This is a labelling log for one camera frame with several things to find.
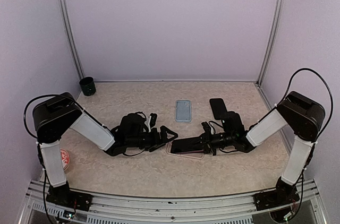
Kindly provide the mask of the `clear pink phone case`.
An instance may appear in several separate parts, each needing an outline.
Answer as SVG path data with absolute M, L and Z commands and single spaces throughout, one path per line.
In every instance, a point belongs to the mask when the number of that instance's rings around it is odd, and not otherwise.
M 166 152 L 170 156 L 183 157 L 183 158 L 195 159 L 195 160 L 200 160 L 200 159 L 204 158 L 204 154 L 203 153 L 174 154 L 174 153 L 171 153 L 171 148 L 172 148 L 172 144 L 169 143 L 167 145 Z

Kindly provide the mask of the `large black smartphone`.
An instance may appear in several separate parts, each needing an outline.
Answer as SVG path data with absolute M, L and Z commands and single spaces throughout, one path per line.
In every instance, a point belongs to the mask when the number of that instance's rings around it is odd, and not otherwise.
M 209 100 L 210 107 L 215 120 L 221 120 L 227 113 L 227 109 L 222 98 L 211 98 Z

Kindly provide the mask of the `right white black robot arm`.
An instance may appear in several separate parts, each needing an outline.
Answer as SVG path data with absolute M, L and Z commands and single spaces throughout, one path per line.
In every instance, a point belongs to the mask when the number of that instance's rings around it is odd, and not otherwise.
M 217 149 L 230 146 L 236 152 L 249 153 L 283 127 L 289 126 L 295 138 L 285 170 L 273 191 L 258 193 L 254 197 L 258 207 L 266 209 L 299 200 L 296 184 L 312 158 L 325 115 L 321 104 L 292 91 L 249 130 L 244 129 L 238 113 L 228 111 L 222 117 L 224 132 L 213 134 L 209 124 L 203 122 L 204 133 L 190 138 L 189 145 L 205 154 L 215 155 Z

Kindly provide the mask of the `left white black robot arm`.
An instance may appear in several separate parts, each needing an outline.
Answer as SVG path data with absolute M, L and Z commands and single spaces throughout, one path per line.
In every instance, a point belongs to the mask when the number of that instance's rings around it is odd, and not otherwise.
M 142 112 L 129 113 L 117 127 L 109 129 L 68 92 L 45 95 L 43 99 L 33 108 L 32 118 L 50 193 L 63 205 L 74 201 L 60 153 L 60 141 L 67 130 L 79 133 L 112 157 L 125 155 L 128 148 L 153 152 L 178 137 L 166 126 L 156 128 L 157 115 L 154 113 L 149 116 Z

